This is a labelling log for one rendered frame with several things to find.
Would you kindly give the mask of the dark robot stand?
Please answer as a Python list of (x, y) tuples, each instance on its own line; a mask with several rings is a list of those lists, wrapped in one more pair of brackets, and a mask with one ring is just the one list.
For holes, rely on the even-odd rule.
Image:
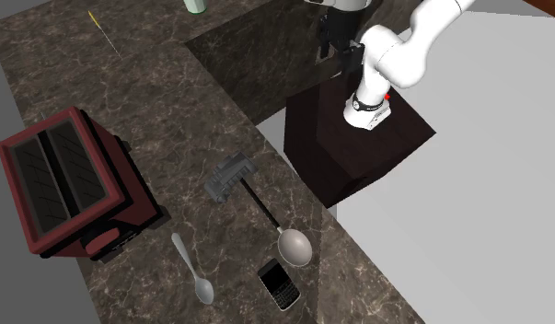
[(360, 78), (335, 76), (286, 100), (283, 150), (327, 208), (387, 175), (435, 135), (393, 88), (384, 121), (371, 131), (352, 127), (343, 109)]

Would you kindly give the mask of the pale green cup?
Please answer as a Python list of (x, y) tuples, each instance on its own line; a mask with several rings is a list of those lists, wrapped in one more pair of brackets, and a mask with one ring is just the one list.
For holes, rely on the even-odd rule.
[(208, 0), (183, 0), (187, 11), (193, 15), (199, 15), (207, 10)]

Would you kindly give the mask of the thin yellow-tipped stick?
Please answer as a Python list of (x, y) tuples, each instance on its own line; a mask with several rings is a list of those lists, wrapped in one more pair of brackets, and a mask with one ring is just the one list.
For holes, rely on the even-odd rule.
[(120, 52), (117, 50), (117, 48), (115, 47), (115, 45), (113, 44), (113, 42), (110, 40), (108, 34), (106, 33), (106, 31), (104, 30), (104, 28), (101, 27), (101, 25), (99, 24), (99, 22), (97, 21), (97, 19), (95, 18), (95, 16), (92, 14), (91, 11), (87, 11), (88, 15), (90, 16), (91, 20), (93, 21), (93, 23), (96, 25), (96, 27), (100, 30), (100, 32), (102, 33), (102, 35), (104, 36), (105, 40), (108, 42), (108, 44), (110, 45), (110, 47), (112, 48), (112, 50), (114, 50), (114, 52), (118, 55), (118, 57), (123, 60)]

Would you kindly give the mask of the black keypad phone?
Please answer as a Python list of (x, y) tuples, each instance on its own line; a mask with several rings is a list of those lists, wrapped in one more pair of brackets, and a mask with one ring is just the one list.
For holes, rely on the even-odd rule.
[(281, 263), (270, 259), (257, 272), (260, 281), (281, 311), (286, 311), (300, 298), (301, 293)]

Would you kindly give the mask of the red toaster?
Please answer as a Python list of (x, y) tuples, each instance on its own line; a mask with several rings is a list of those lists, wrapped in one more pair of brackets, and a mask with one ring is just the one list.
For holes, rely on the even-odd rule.
[(29, 251), (109, 262), (167, 217), (131, 148), (70, 107), (0, 142), (0, 159)]

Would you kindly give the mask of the silver spoon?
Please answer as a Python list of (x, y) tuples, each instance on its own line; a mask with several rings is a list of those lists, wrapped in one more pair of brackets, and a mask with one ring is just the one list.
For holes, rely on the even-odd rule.
[(212, 284), (200, 277), (195, 271), (189, 253), (179, 235), (179, 233), (171, 234), (171, 241), (175, 245), (179, 255), (182, 257), (186, 265), (188, 266), (195, 282), (195, 294), (198, 296), (200, 301), (205, 305), (211, 305), (214, 301), (214, 289)]

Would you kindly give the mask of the black-handled silver ladle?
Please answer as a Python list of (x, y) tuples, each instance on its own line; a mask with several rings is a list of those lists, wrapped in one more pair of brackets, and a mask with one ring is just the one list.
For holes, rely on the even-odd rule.
[(309, 264), (313, 256), (313, 249), (307, 236), (293, 228), (282, 229), (279, 222), (249, 184), (244, 179), (241, 179), (240, 183), (279, 232), (277, 246), (282, 258), (295, 267), (303, 267)]

